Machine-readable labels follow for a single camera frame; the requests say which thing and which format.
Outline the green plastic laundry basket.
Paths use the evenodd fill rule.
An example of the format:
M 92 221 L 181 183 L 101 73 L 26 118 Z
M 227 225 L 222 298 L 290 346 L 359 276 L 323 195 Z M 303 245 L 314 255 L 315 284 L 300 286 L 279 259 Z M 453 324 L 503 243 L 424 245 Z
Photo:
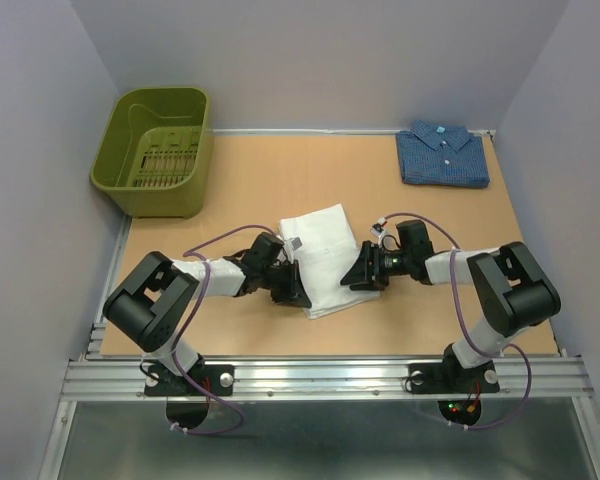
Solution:
M 131 90 L 111 113 L 90 179 L 130 217 L 191 218 L 204 204 L 213 146 L 206 92 Z

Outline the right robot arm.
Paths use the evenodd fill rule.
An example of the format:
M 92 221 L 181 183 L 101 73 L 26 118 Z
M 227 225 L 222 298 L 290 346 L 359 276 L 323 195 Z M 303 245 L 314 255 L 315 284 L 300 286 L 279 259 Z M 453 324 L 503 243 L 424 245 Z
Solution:
M 462 390 L 476 378 L 476 367 L 486 364 L 520 333 L 557 315 L 560 295 L 533 254 L 522 242 L 499 248 L 468 251 L 452 241 L 452 249 L 437 253 L 427 228 L 451 235 L 435 222 L 410 214 L 396 225 L 397 247 L 384 246 L 387 219 L 372 227 L 376 243 L 365 241 L 358 258 L 340 284 L 352 291 L 382 291 L 395 276 L 409 276 L 424 285 L 449 284 L 462 338 L 449 346 L 440 366 L 443 384 Z M 474 287 L 482 317 L 468 329 L 461 310 L 458 286 Z

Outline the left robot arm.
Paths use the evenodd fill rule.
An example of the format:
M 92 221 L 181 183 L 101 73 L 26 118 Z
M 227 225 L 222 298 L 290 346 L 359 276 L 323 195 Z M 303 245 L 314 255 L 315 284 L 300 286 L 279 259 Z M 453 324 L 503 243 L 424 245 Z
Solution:
M 276 305 L 312 306 L 300 274 L 290 260 L 287 243 L 270 232 L 236 254 L 208 260 L 197 251 L 195 261 L 172 260 L 152 251 L 108 296 L 103 316 L 150 359 L 168 371 L 168 382 L 179 393 L 195 392 L 202 382 L 201 355 L 178 328 L 188 306 L 207 297 L 238 298 L 267 290 Z

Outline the aluminium mounting rail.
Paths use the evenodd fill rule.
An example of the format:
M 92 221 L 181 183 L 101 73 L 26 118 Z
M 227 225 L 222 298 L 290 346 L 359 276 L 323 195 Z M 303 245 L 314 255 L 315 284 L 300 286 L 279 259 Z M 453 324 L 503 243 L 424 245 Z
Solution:
M 405 382 L 415 362 L 409 357 L 230 359 L 210 358 L 211 364 L 233 364 L 233 394 L 237 403 L 318 400 L 443 400 L 464 399 L 465 393 L 413 394 Z M 530 359 L 530 397 L 592 397 L 584 362 L 574 357 L 534 356 Z M 69 401 L 159 401 L 149 394 L 137 361 L 72 362 L 66 370 L 60 399 Z

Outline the folded blue checked shirt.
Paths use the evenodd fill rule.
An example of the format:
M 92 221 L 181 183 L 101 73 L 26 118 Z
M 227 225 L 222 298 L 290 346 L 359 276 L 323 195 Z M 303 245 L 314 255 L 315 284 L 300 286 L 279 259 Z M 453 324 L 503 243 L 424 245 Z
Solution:
M 490 184 L 483 140 L 464 126 L 416 120 L 395 140 L 405 184 L 469 189 Z

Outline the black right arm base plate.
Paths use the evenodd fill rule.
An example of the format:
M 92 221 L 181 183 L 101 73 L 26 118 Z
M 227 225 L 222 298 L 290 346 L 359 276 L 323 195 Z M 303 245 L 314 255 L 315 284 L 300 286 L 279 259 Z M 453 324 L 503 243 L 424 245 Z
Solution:
M 463 369 L 459 365 L 438 361 L 410 364 L 405 389 L 415 395 L 490 394 L 498 393 L 500 385 L 492 362 Z

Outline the white long sleeve shirt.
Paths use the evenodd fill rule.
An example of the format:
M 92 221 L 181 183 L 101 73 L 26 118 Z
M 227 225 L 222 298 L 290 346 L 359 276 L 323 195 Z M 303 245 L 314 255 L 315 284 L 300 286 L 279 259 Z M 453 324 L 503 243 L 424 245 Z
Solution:
M 305 314 L 311 320 L 380 297 L 377 291 L 351 291 L 340 280 L 360 253 L 344 208 L 340 204 L 279 221 L 282 239 L 299 237 L 302 247 L 292 251 L 299 262 L 303 287 L 311 300 Z

